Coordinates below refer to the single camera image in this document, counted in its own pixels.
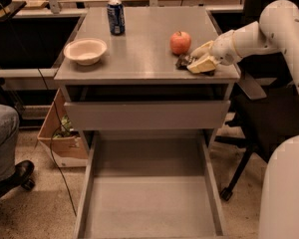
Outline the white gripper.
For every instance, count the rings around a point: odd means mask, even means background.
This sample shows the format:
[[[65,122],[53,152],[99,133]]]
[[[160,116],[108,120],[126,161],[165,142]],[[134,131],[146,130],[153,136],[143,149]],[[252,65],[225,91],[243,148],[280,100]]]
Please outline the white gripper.
[[[234,31],[219,35],[213,42],[208,41],[194,49],[193,57],[186,66],[194,74],[207,73],[216,69],[218,64],[229,66],[239,61],[234,47]]]

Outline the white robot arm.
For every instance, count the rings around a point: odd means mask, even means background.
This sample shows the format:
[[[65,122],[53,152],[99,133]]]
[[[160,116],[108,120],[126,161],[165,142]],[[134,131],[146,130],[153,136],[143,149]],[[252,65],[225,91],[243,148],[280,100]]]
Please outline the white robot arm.
[[[259,20],[195,49],[193,73],[231,65],[251,55],[280,52],[299,94],[299,9],[288,0],[267,5]],[[267,164],[258,239],[299,239],[299,135],[283,141]]]

